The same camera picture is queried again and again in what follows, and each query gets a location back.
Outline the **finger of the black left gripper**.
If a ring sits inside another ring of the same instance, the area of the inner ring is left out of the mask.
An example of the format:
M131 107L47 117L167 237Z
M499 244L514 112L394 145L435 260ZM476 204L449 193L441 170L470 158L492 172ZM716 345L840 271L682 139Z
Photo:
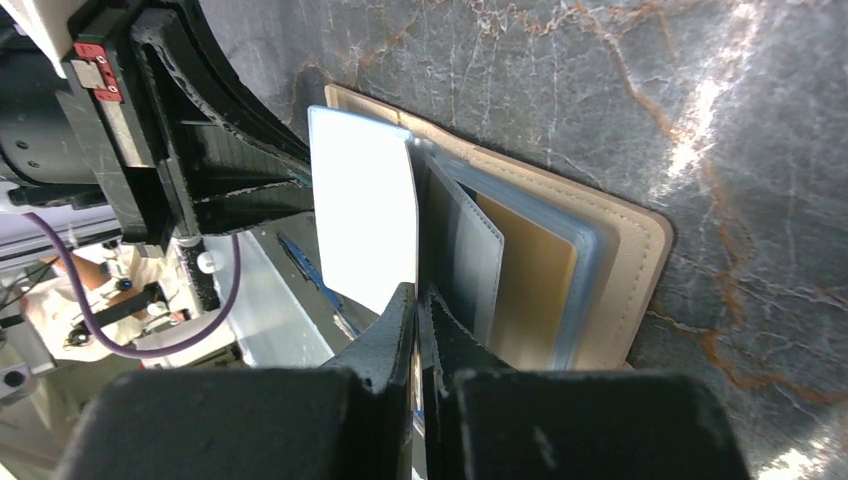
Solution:
M152 2L130 38L179 233L229 235L312 210L308 146L240 80L198 2Z

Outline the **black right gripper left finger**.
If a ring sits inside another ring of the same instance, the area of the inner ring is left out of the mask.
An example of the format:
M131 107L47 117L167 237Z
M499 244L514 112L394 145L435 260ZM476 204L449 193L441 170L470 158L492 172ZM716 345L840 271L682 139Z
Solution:
M86 407L60 479L407 479L416 292L316 368L118 377Z

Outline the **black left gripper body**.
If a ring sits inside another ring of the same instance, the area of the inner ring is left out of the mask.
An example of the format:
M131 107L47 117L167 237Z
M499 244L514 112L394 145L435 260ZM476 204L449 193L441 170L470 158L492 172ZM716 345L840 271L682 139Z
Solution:
M124 241L179 233L157 167L165 147L130 38L154 1L86 1L51 61L1 6L1 196L6 212L107 206Z

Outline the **gold VIP credit card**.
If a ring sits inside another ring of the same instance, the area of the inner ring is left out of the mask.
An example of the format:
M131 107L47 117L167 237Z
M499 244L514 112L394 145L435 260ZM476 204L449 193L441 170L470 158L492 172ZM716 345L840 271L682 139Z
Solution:
M547 369L575 269L575 248L482 194L477 203L504 236L490 348L517 369Z

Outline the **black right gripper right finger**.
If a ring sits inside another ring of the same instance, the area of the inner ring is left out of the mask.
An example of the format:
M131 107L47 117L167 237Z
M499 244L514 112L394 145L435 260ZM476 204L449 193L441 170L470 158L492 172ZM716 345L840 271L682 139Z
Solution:
M745 479L700 381L663 371L518 371L435 288L418 313L432 479Z

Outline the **beige leather card holder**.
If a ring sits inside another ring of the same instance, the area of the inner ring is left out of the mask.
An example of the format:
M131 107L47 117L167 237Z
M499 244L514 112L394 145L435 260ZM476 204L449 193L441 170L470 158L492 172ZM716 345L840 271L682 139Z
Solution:
M528 370L625 365L671 249L661 215L330 85L308 110L324 283L375 313L435 286Z

